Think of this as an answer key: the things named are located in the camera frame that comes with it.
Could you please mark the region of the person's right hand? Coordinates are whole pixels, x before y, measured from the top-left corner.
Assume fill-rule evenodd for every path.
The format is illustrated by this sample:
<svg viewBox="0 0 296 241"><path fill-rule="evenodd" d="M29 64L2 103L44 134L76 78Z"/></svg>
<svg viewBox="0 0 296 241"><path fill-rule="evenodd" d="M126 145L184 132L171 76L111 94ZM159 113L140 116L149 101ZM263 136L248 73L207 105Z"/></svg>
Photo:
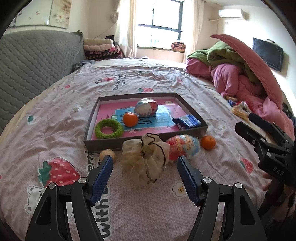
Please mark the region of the person's right hand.
<svg viewBox="0 0 296 241"><path fill-rule="evenodd" d="M269 189L270 185L271 185L271 180L272 180L273 177L271 175L269 175L268 173L264 172L263 173L263 178L265 180L268 180L268 183L266 183L266 185L262 187L262 190L267 191Z"/></svg>

